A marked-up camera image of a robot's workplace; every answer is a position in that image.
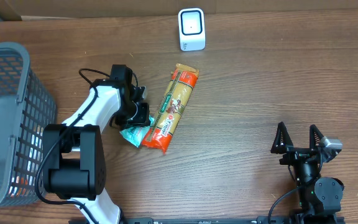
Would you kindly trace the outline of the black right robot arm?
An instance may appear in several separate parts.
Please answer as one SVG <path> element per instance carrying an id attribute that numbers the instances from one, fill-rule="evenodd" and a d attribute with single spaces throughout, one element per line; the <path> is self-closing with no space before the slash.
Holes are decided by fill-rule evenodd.
<path id="1" fill-rule="evenodd" d="M 332 161 L 343 144 L 329 138 L 315 126 L 310 126 L 308 147 L 295 147 L 284 122 L 278 123 L 270 152 L 281 154 L 279 163 L 287 166 L 296 187 L 276 199 L 267 215 L 267 223 L 344 223 L 337 217 L 341 211 L 344 184 L 334 177 L 323 177 L 323 164 Z M 274 218 L 274 208 L 291 194 L 298 193 L 300 207 L 283 218 Z"/>

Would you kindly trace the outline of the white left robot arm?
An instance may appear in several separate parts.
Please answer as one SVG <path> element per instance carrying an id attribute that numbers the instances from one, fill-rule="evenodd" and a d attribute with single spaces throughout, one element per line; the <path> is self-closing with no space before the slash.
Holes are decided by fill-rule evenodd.
<path id="1" fill-rule="evenodd" d="M 146 87 L 127 65 L 113 65 L 102 79 L 89 82 L 89 95 L 77 111 L 44 129 L 42 162 L 35 176 L 39 200 L 74 205 L 86 223 L 126 223 L 105 189 L 101 134 L 112 124 L 120 130 L 150 126 L 146 96 Z"/>

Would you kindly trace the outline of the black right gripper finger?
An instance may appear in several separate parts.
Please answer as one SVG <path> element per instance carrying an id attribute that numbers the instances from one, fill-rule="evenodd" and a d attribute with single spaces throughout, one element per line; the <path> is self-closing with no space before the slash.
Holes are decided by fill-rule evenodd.
<path id="1" fill-rule="evenodd" d="M 310 126 L 310 149 L 318 149 L 322 138 L 324 138 L 324 135 L 320 132 L 315 124 L 312 124 Z"/>
<path id="2" fill-rule="evenodd" d="M 277 133 L 270 152 L 272 154 L 285 154 L 289 151 L 290 148 L 293 148 L 293 143 L 287 128 L 282 121 L 277 126 Z"/>

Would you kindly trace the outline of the orange spaghetti packet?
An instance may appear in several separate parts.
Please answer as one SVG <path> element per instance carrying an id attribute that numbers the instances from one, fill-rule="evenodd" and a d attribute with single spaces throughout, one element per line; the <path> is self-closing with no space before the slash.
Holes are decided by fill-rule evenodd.
<path id="1" fill-rule="evenodd" d="M 175 71 L 154 114 L 154 121 L 141 145 L 167 151 L 198 77 L 199 70 L 180 63 L 175 65 Z"/>

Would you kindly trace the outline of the teal tissue packet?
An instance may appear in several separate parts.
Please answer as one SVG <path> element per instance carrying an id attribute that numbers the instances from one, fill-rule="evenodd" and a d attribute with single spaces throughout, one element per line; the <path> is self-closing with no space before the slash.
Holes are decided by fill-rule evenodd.
<path id="1" fill-rule="evenodd" d="M 129 141 L 135 147 L 139 147 L 142 140 L 145 138 L 146 134 L 150 130 L 150 126 L 153 124 L 154 120 L 155 119 L 152 116 L 149 116 L 150 124 L 148 126 L 131 127 L 131 128 L 124 129 L 124 130 L 120 131 L 119 133 L 121 134 L 121 136 L 124 139 Z"/>

